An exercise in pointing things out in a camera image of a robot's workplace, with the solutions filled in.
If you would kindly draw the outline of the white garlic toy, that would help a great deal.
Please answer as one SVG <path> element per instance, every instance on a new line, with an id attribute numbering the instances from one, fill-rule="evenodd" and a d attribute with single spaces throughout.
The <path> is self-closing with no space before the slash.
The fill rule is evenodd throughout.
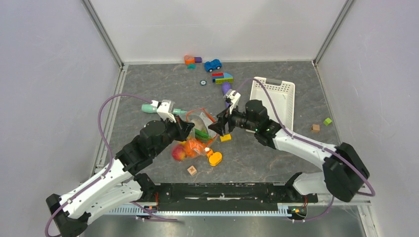
<path id="1" fill-rule="evenodd" d="M 194 128 L 199 131 L 202 131 L 206 128 L 204 122 L 201 119 L 194 118 L 191 120 L 191 122 L 195 125 Z"/>

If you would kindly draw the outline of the green chili pepper toy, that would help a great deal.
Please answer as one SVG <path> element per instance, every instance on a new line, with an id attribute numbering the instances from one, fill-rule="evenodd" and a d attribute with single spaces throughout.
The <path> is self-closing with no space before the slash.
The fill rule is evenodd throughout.
<path id="1" fill-rule="evenodd" d="M 208 134 L 195 134 L 195 137 L 196 137 L 198 140 L 202 140 L 202 141 L 209 141 L 209 140 L 212 140 L 212 137 L 211 137 L 211 136 L 209 136 Z"/>

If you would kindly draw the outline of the orange pumpkin toy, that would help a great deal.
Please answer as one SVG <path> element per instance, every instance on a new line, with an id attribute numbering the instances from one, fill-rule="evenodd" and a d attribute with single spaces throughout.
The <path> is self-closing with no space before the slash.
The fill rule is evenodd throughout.
<path id="1" fill-rule="evenodd" d="M 187 157 L 195 158 L 197 156 L 203 156 L 205 152 L 205 144 L 195 138 L 188 139 L 184 145 L 184 150 Z"/>

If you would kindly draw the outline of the long green cucumber toy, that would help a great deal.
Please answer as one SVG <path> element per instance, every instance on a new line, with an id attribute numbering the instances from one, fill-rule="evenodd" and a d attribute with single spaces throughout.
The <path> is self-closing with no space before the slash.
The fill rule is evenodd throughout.
<path id="1" fill-rule="evenodd" d="M 205 133 L 203 131 L 200 131 L 198 129 L 195 129 L 195 137 L 197 139 L 205 140 L 205 141 L 212 139 L 212 137 L 210 135 L 208 135 L 207 133 Z"/>

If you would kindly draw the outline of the clear zip bag orange zipper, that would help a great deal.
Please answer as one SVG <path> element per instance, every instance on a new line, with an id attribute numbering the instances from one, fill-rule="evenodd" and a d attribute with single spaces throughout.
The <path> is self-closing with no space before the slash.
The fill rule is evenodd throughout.
<path id="1" fill-rule="evenodd" d="M 210 157 L 213 154 L 210 148 L 217 140 L 218 134 L 208 126 L 215 122 L 212 115 L 205 109 L 195 109 L 181 115 L 186 122 L 193 123 L 194 127 L 187 139 L 182 142 L 176 141 L 171 146 L 171 156 L 176 161 L 200 156 Z"/>

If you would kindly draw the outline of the red apple toy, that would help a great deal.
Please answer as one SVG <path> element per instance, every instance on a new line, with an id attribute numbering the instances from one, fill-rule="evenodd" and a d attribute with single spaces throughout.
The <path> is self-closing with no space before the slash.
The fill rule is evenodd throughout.
<path id="1" fill-rule="evenodd" d="M 176 145 L 171 151 L 171 156 L 176 161 L 183 161 L 186 158 L 186 152 L 183 145 Z"/>

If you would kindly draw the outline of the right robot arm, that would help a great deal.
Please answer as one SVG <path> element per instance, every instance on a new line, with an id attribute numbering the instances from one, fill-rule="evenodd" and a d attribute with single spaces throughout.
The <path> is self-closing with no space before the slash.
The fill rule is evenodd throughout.
<path id="1" fill-rule="evenodd" d="M 260 144 L 291 153 L 321 170 L 296 174 L 289 180 L 285 194 L 291 201 L 299 201 L 307 194 L 330 193 L 343 202 L 350 202 L 355 195 L 361 194 L 360 189 L 370 176 L 353 146 L 319 143 L 291 132 L 269 117 L 260 100 L 248 101 L 244 112 L 229 106 L 209 125 L 209 129 L 220 136 L 236 127 L 253 131 Z"/>

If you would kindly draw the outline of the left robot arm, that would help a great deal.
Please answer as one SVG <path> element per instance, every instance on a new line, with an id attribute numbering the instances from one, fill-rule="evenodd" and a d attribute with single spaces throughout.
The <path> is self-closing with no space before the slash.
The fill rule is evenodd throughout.
<path id="1" fill-rule="evenodd" d="M 126 144 L 98 173 L 79 187 L 64 195 L 51 194 L 46 203 L 52 222 L 61 237 L 77 237 L 92 222 L 119 205 L 137 201 L 150 201 L 155 196 L 155 185 L 142 170 L 151 165 L 173 141 L 186 141 L 194 124 L 179 116 L 175 120 L 148 122 L 133 140 Z"/>

